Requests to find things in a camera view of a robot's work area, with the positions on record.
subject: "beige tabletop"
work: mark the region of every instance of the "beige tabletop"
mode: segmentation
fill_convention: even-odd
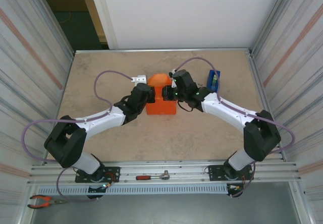
[[[168,73],[196,56],[210,60],[221,71],[223,98],[244,108],[261,110],[244,51],[102,51],[76,53],[60,117],[85,117],[108,108],[93,93],[94,79],[102,71],[150,77]],[[196,60],[183,68],[199,86],[206,85],[208,64]],[[133,87],[130,80],[110,73],[101,76],[97,92],[114,103],[129,95]],[[193,160],[226,159],[242,147],[242,133],[225,121],[198,110],[188,113],[177,107],[173,116],[148,116],[144,110],[136,120],[93,136],[86,141],[84,150],[102,161]]]

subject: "orange block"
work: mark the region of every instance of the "orange block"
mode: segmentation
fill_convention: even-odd
[[[147,103],[147,115],[175,115],[176,101],[164,100],[162,91],[172,80],[167,74],[155,74],[148,79],[148,85],[155,88],[155,103]]]

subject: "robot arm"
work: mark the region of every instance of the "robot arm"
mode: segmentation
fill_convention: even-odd
[[[44,146],[62,167],[76,167],[93,181],[98,181],[103,175],[104,165],[94,155],[83,151],[85,141],[97,133],[136,119],[147,102],[154,102],[154,91],[147,84],[138,83],[129,96],[115,103],[111,112],[102,118],[87,121],[102,116],[106,111],[75,119],[84,120],[81,123],[57,123]],[[72,120],[69,116],[61,119]]]
[[[172,78],[175,82],[174,99],[179,102],[186,102],[191,108],[196,108],[201,112],[215,115],[243,133],[244,148],[235,152],[224,163],[224,170],[230,179],[238,176],[240,174],[239,171],[245,166],[254,161],[264,160],[280,142],[281,137],[276,126],[247,116],[247,114],[257,115],[273,120],[269,112],[263,110],[257,113],[239,107],[225,99],[221,99],[221,102],[245,114],[230,109],[219,102],[217,93],[206,87],[198,88],[186,70],[175,72],[172,74]]]

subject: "orange object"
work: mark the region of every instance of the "orange object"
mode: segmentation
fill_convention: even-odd
[[[57,199],[53,199],[50,196],[45,196],[45,195],[34,195],[30,197],[31,200],[33,199],[42,199],[45,202],[40,204],[40,205],[27,205],[29,208],[31,209],[42,209],[44,207],[49,207],[53,204],[63,204],[63,203],[67,203],[67,201],[65,200],[57,200]]]
[[[155,88],[155,103],[147,103],[147,115],[175,115],[176,101],[164,100],[162,91],[172,80],[167,74],[155,74],[148,79],[148,85]]]

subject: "perforated metal strip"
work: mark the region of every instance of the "perforated metal strip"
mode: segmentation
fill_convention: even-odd
[[[62,186],[64,195],[98,195],[89,193],[89,186]],[[155,195],[155,194],[227,194],[227,184],[169,184],[169,185],[112,185],[100,195]],[[55,186],[41,186],[40,195],[59,195]]]

